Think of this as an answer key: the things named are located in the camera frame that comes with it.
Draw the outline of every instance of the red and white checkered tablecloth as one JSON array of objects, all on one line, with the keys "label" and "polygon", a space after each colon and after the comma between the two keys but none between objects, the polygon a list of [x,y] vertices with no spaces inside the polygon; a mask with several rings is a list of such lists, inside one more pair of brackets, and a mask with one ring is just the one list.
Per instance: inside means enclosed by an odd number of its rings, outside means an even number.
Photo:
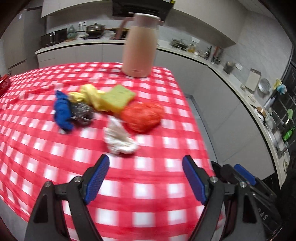
[{"label": "red and white checkered tablecloth", "polygon": [[[190,107],[171,72],[154,67],[151,76],[135,79],[120,63],[77,63],[36,69],[11,77],[0,98],[0,197],[24,220],[44,182],[66,183],[107,153],[110,168],[89,212],[104,240],[187,240],[203,206],[196,201],[182,170],[184,155],[214,174]],[[70,134],[54,122],[55,90],[77,91],[91,83],[107,91],[117,84],[165,108],[161,125],[146,135],[129,157],[108,154],[103,127],[108,116],[94,114],[89,127]],[[63,202],[72,239],[77,234]]]}]

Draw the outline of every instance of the green bottle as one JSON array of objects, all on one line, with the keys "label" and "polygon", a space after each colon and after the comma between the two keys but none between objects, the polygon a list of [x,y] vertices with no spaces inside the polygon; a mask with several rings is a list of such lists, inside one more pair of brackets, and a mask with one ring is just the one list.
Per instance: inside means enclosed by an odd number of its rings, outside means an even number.
[{"label": "green bottle", "polygon": [[291,130],[287,131],[287,133],[283,136],[284,142],[286,142],[292,136],[295,128],[296,127],[294,126]]}]

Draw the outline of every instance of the white crumpled tissue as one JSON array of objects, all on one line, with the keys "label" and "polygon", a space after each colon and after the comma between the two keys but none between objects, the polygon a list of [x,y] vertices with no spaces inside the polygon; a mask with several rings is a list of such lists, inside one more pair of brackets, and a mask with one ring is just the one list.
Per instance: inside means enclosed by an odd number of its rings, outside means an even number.
[{"label": "white crumpled tissue", "polygon": [[108,127],[104,127],[104,139],[112,154],[132,154],[138,149],[136,141],[130,138],[120,121],[113,116],[109,117]]}]

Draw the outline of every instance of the metal bolt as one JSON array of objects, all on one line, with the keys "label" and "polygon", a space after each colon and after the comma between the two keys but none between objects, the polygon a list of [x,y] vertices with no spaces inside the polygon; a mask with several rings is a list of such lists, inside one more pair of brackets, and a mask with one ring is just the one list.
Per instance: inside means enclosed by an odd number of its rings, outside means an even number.
[{"label": "metal bolt", "polygon": [[210,181],[213,182],[213,183],[216,183],[218,181],[218,178],[217,177],[210,177]]},{"label": "metal bolt", "polygon": [[242,187],[242,188],[245,188],[247,186],[247,183],[246,182],[240,182],[239,185]]},{"label": "metal bolt", "polygon": [[47,181],[47,182],[44,183],[44,186],[46,188],[50,187],[51,185],[52,185],[52,182],[50,182],[50,181]]},{"label": "metal bolt", "polygon": [[74,182],[79,183],[81,181],[82,177],[81,176],[76,176],[74,177]]}]

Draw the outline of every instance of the pitcher handle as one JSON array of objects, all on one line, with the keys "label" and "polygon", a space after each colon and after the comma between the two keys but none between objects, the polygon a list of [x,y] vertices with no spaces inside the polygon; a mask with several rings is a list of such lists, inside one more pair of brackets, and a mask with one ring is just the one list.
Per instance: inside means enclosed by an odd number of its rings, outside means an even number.
[{"label": "pitcher handle", "polygon": [[116,37],[115,37],[115,39],[119,39],[119,38],[120,38],[124,26],[126,25],[126,23],[127,23],[128,21],[132,21],[132,20],[134,20],[134,17],[126,17],[126,18],[122,21],[122,23],[120,24],[119,29],[118,29],[118,31],[117,31],[117,33],[116,33]]}]

